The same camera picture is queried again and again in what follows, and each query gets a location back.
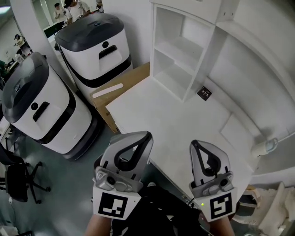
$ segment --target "gray floor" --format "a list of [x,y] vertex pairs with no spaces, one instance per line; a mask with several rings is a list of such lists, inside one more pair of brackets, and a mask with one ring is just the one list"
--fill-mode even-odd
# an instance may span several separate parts
[[[28,202],[14,201],[9,205],[9,196],[0,191],[0,225],[14,225],[20,233],[32,230],[35,236],[82,236],[92,215],[93,163],[113,135],[106,127],[86,154],[74,162],[27,137],[22,145],[22,156],[32,167],[43,162],[35,181],[43,187],[50,186],[52,191],[35,189],[37,198],[42,200],[40,205],[35,204],[30,191]],[[155,182],[182,198],[178,189],[152,164],[146,167],[142,181],[144,184]],[[233,226],[236,235],[242,236],[248,231],[245,225],[236,223]]]

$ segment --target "office chair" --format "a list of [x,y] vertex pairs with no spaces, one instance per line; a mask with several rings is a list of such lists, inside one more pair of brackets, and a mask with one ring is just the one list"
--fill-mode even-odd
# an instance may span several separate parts
[[50,192],[50,187],[46,189],[34,182],[34,177],[39,166],[42,166],[42,162],[34,167],[31,174],[27,169],[28,163],[20,157],[14,156],[12,152],[5,150],[0,144],[0,162],[4,165],[8,165],[7,171],[5,172],[5,178],[0,178],[0,185],[6,186],[6,192],[15,200],[21,202],[28,201],[27,195],[27,184],[29,185],[32,195],[36,204],[41,204],[41,200],[36,199],[34,187],[41,189],[45,192]]

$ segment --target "cardboard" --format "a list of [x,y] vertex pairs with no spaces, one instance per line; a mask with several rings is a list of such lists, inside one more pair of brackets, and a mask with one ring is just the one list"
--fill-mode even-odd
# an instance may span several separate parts
[[114,133],[119,129],[106,106],[148,76],[149,62],[110,80],[90,94],[96,110]]

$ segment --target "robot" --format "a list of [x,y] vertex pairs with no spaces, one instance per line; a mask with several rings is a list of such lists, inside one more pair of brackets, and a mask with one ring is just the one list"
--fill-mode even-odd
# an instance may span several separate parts
[[[148,131],[114,136],[105,152],[94,164],[93,210],[94,214],[125,220],[141,197],[138,192],[144,167],[153,147],[153,137]],[[131,158],[121,155],[133,151]],[[213,144],[193,140],[189,147],[193,182],[189,187],[193,200],[208,222],[236,211],[236,191],[231,180],[227,154]]]

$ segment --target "white shelf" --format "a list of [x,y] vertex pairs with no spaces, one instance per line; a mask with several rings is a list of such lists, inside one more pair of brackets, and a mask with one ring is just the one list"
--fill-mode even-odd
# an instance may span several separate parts
[[175,64],[192,76],[203,51],[201,46],[183,37],[161,42],[155,45],[155,49],[173,59]]
[[172,64],[165,70],[159,72],[154,78],[180,101],[183,100],[192,81],[192,76],[176,64]]
[[295,84],[288,71],[267,45],[235,21],[219,22],[216,25],[256,53],[276,74],[295,101]]

